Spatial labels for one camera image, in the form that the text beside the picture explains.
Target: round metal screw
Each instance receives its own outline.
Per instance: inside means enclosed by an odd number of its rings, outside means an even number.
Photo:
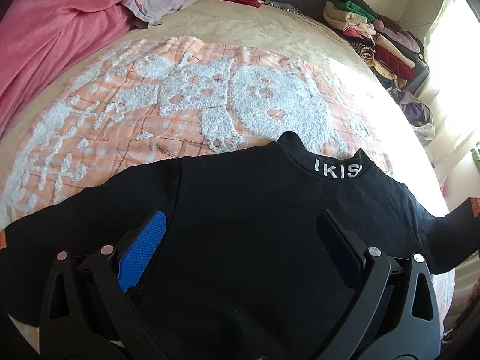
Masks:
[[[379,257],[379,256],[381,255],[381,253],[382,253],[382,252],[380,251],[380,249],[378,249],[378,248],[375,247],[375,246],[369,247],[369,248],[368,248],[368,252],[369,252],[369,254],[370,254],[371,256],[373,256],[373,257]]]
[[[57,254],[57,260],[58,261],[63,261],[64,259],[66,259],[68,256],[68,253],[65,252],[65,251],[61,251],[59,254]]]
[[[413,255],[413,259],[417,262],[417,263],[423,263],[425,261],[425,259],[423,258],[423,256],[419,253],[415,253]]]
[[[102,246],[102,249],[100,249],[100,253],[102,253],[105,256],[108,256],[111,252],[113,252],[112,245],[104,245]]]

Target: orange label on sleeve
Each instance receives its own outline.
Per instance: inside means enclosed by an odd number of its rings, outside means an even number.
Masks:
[[[5,230],[0,230],[0,249],[7,247],[7,240],[5,238]]]
[[[480,198],[470,198],[472,203],[473,217],[476,218],[480,214]]]

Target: blue gripper pad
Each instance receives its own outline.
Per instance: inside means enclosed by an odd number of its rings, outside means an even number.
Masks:
[[[157,211],[120,259],[118,283],[125,293],[136,286],[167,229],[167,218]]]

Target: sheer curtain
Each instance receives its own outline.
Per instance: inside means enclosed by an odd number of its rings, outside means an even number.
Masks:
[[[447,174],[480,140],[480,22],[465,0],[445,0],[425,38],[430,75],[416,93],[435,118],[426,147],[435,173]]]

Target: black sweatshirt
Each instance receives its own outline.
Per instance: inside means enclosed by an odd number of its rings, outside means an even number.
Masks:
[[[353,296],[317,234],[326,208],[365,245],[419,252],[435,274],[480,246],[470,200],[434,217],[363,150],[339,161],[287,132],[265,146],[134,166],[12,223],[1,301],[37,325],[59,251],[92,254],[160,210],[165,237],[127,291],[159,345],[174,360],[307,359]]]

